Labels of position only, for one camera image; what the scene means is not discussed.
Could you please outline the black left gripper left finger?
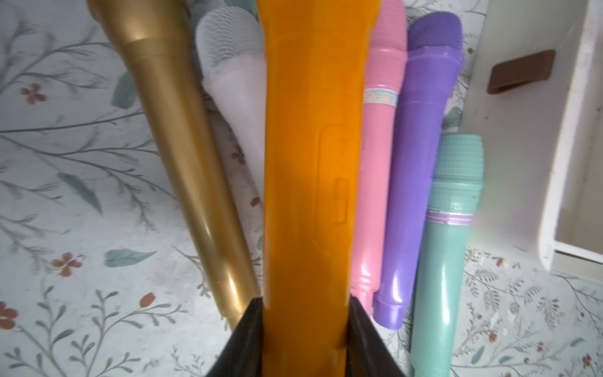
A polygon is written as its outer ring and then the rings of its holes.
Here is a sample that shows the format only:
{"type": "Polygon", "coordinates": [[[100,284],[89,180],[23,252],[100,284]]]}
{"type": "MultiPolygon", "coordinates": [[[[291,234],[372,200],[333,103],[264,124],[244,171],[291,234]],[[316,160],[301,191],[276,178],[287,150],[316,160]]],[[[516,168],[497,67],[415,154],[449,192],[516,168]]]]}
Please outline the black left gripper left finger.
{"type": "Polygon", "coordinates": [[[262,298],[254,298],[207,377],[261,376],[262,331],[262,298]]]}

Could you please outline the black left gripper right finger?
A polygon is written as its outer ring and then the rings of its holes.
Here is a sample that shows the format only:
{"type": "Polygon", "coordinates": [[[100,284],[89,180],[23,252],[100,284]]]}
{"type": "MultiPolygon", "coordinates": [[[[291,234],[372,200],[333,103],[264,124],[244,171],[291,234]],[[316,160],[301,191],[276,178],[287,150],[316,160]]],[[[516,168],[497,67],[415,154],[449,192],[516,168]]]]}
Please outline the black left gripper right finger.
{"type": "Polygon", "coordinates": [[[404,377],[358,298],[350,297],[345,376],[404,377]]]}

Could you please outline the white bottom drawer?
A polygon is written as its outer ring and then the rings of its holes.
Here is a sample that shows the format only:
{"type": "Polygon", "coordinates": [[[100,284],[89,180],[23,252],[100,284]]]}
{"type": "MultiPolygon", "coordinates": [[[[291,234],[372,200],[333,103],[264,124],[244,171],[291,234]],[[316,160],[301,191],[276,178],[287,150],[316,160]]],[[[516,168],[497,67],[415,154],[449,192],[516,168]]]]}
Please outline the white bottom drawer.
{"type": "Polygon", "coordinates": [[[490,2],[462,129],[485,147],[470,246],[601,281],[601,2],[490,2]]]}

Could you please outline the orange microphone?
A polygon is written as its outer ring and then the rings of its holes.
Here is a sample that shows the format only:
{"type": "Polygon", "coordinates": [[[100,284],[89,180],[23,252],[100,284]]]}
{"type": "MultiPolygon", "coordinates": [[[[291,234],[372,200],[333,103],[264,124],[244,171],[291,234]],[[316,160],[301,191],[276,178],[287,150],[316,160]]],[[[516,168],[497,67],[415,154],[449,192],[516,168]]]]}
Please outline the orange microphone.
{"type": "Polygon", "coordinates": [[[265,33],[262,373],[342,376],[377,1],[260,1],[265,33]]]}

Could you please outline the white microphone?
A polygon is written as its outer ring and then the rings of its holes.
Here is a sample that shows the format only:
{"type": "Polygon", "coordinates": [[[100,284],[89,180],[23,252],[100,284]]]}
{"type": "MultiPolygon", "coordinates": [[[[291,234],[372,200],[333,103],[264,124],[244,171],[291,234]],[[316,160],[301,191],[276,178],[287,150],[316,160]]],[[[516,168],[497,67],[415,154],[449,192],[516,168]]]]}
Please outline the white microphone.
{"type": "Polygon", "coordinates": [[[202,86],[230,125],[263,199],[267,68],[262,27],[246,9],[220,6],[201,18],[195,42],[202,86]]]}

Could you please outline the purple microphone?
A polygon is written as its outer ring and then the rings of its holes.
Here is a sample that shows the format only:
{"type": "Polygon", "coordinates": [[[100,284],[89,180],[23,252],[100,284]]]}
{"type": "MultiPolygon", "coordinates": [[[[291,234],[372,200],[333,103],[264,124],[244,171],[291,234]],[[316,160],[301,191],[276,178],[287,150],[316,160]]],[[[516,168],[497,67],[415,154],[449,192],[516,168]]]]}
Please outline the purple microphone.
{"type": "Polygon", "coordinates": [[[463,26],[449,12],[427,14],[408,30],[408,62],[394,122],[386,231],[372,317],[401,329],[411,303],[441,124],[463,70],[463,26]]]}

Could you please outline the gold microphone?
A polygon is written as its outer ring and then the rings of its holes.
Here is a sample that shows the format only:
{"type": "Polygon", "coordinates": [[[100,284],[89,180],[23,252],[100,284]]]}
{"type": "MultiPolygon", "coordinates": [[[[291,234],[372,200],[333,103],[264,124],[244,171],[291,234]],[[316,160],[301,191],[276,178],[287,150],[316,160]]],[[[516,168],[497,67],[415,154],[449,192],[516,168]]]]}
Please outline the gold microphone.
{"type": "Polygon", "coordinates": [[[220,314],[236,328],[260,288],[193,64],[183,1],[91,1],[124,60],[220,314]]]}

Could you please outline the pink microphone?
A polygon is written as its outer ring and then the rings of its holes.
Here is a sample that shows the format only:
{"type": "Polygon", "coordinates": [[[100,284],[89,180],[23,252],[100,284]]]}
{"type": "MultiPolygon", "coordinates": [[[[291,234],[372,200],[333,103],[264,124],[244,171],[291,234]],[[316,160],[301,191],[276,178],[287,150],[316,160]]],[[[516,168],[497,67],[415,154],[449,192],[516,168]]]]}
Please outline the pink microphone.
{"type": "Polygon", "coordinates": [[[383,1],[372,30],[364,74],[350,278],[350,292],[367,314],[372,312],[373,297],[380,286],[394,119],[407,60],[405,5],[402,1],[383,1]]]}

